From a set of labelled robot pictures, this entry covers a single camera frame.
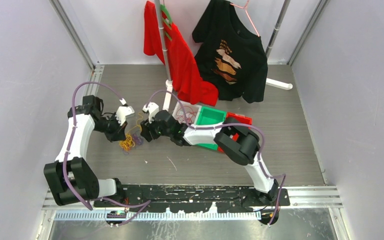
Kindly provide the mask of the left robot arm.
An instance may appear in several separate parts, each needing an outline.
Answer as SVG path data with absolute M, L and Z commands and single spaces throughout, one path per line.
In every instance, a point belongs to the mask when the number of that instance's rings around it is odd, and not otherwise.
M 43 173 L 58 206 L 106 197 L 113 206 L 121 206 L 126 193 L 118 178 L 99 179 L 86 162 L 87 148 L 93 131 L 103 133 L 110 142 L 126 139 L 126 117 L 134 113 L 121 98 L 121 105 L 111 116 L 104 116 L 104 102 L 94 95 L 83 97 L 82 104 L 70 108 L 68 131 L 60 153 Z

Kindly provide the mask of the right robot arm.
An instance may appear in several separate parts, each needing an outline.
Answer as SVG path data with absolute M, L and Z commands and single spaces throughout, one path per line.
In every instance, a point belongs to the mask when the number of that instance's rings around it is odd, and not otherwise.
M 263 161 L 263 135 L 255 133 L 258 130 L 255 126 L 234 117 L 217 124 L 189 124 L 177 121 L 166 110 L 143 120 L 140 126 L 140 135 L 147 142 L 167 137 L 180 147 L 216 144 L 231 161 L 245 168 L 261 204 L 268 206 L 278 200 L 280 184 Z

